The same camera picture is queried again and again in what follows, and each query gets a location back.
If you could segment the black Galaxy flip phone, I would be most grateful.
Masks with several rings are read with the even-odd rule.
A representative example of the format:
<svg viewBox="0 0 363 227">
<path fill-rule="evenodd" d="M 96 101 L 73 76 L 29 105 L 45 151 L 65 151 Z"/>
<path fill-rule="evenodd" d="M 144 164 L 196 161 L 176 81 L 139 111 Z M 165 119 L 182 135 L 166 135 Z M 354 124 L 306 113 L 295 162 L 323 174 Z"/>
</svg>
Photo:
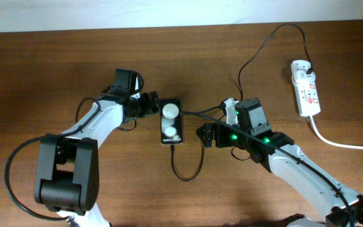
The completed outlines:
<svg viewBox="0 0 363 227">
<path fill-rule="evenodd" d="M 161 143 L 163 145 L 181 144 L 183 142 L 181 100 L 179 98 L 162 99 L 159 107 Z"/>
</svg>

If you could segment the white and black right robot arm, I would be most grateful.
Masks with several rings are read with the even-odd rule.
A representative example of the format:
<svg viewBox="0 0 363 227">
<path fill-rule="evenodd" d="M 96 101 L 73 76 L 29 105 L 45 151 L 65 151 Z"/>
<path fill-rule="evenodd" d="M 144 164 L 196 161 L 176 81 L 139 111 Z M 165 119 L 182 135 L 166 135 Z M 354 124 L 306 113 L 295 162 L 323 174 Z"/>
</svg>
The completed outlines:
<svg viewBox="0 0 363 227">
<path fill-rule="evenodd" d="M 221 104 L 226 121 L 210 117 L 196 130 L 206 148 L 238 148 L 286 181 L 324 217 L 326 226 L 363 224 L 363 195 L 312 162 L 289 136 L 273 131 L 259 99 Z"/>
</svg>

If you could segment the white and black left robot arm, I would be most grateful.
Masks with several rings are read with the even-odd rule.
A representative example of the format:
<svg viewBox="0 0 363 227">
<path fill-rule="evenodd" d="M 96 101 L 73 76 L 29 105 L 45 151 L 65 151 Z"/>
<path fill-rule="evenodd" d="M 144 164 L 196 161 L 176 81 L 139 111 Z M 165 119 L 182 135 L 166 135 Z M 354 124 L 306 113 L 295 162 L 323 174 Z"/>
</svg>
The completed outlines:
<svg viewBox="0 0 363 227">
<path fill-rule="evenodd" d="M 111 86 L 92 99 L 90 111 L 62 134 L 40 141 L 35 201 L 62 216 L 69 226 L 110 226 L 96 200 L 100 180 L 98 148 L 122 124 L 155 114 L 156 92 L 142 93 L 143 77 L 117 69 Z"/>
</svg>

